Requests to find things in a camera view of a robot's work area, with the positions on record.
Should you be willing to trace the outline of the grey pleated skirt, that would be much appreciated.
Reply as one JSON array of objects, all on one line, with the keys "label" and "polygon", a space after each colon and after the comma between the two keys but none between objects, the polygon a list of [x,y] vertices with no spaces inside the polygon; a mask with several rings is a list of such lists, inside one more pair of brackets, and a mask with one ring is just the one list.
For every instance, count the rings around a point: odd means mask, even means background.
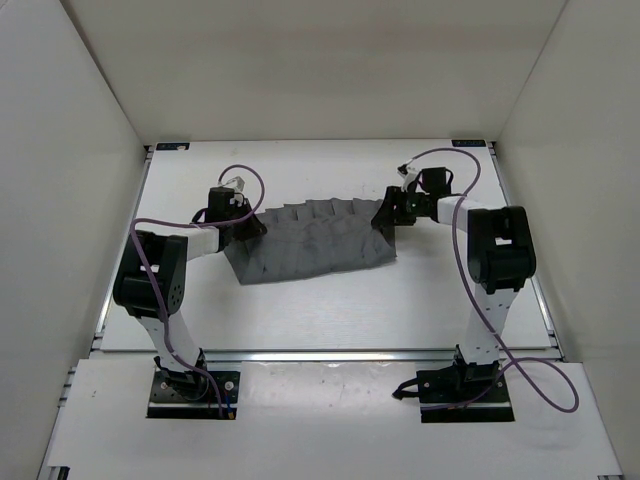
[{"label": "grey pleated skirt", "polygon": [[396,258],[394,240],[371,225],[382,202],[321,199],[267,209],[267,232],[224,250],[238,281],[257,285],[366,270]]}]

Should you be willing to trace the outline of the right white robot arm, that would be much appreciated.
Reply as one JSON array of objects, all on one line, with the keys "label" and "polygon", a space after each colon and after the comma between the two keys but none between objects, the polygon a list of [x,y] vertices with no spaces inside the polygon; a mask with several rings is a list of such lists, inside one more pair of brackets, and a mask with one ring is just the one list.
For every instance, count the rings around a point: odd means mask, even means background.
[{"label": "right white robot arm", "polygon": [[398,168],[403,185],[386,189],[372,227],[392,235],[399,226],[429,218],[452,228],[452,240],[466,235],[466,257],[454,251],[461,279],[472,280],[472,312],[463,342],[456,347],[453,365],[444,369],[449,391],[471,400],[495,381],[500,344],[510,307],[536,270],[536,256],[526,211],[522,207],[494,208],[470,200],[451,189],[453,173],[446,167],[416,171]]}]

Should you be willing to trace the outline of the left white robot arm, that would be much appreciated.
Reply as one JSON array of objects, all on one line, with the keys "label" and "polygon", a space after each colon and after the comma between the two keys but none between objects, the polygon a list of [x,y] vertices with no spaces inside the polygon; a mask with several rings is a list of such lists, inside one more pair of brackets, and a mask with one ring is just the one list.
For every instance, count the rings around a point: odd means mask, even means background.
[{"label": "left white robot arm", "polygon": [[222,395],[181,313],[187,263],[222,252],[234,240],[267,233],[240,186],[216,186],[208,204],[180,234],[139,230],[133,222],[113,287],[113,300],[135,318],[157,352],[154,362],[167,386],[189,402]]}]

